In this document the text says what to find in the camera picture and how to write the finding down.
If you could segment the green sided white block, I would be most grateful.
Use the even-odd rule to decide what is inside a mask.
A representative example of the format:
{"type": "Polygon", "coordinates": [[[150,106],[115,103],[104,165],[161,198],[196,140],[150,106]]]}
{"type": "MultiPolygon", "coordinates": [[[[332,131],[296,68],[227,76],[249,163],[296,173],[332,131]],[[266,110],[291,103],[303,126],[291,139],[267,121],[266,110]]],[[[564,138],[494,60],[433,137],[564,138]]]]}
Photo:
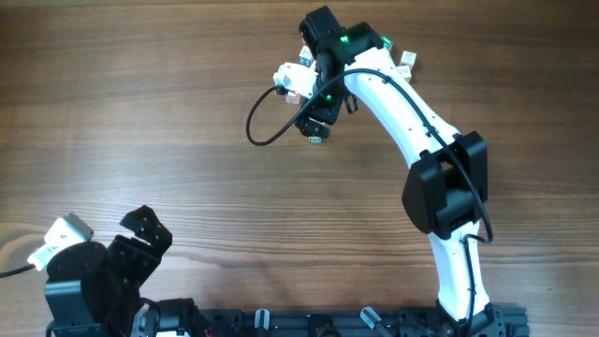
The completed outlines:
{"type": "Polygon", "coordinates": [[[319,137],[309,137],[308,140],[311,144],[320,144],[323,141],[323,139],[319,137]]]}

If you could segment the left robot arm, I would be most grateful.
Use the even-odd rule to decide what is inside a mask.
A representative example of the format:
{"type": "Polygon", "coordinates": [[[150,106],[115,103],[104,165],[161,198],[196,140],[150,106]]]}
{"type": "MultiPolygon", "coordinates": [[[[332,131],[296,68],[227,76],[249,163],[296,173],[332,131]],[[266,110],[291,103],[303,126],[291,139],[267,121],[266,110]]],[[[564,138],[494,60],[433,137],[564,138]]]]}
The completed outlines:
{"type": "Polygon", "coordinates": [[[49,237],[61,243],[46,271],[45,298],[53,317],[49,336],[211,336],[212,325],[191,299],[153,301],[140,294],[172,244],[150,207],[120,222],[133,237],[110,245],[74,213],[59,218],[49,237]]]}

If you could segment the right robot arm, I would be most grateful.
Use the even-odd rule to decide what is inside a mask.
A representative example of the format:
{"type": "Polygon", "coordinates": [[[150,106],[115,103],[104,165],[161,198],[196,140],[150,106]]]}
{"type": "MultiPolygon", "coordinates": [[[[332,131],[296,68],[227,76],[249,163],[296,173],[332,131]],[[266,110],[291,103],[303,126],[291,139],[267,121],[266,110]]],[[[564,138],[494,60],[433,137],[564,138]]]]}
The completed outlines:
{"type": "Polygon", "coordinates": [[[431,242],[438,303],[455,330],[474,332],[490,305],[481,280],[478,230],[489,219],[487,145],[440,118],[402,77],[383,39],[366,22],[344,28],[328,7],[306,15],[299,32],[315,59],[308,100],[295,122],[326,138],[341,108],[362,101],[399,147],[409,168],[403,207],[431,242]]]}

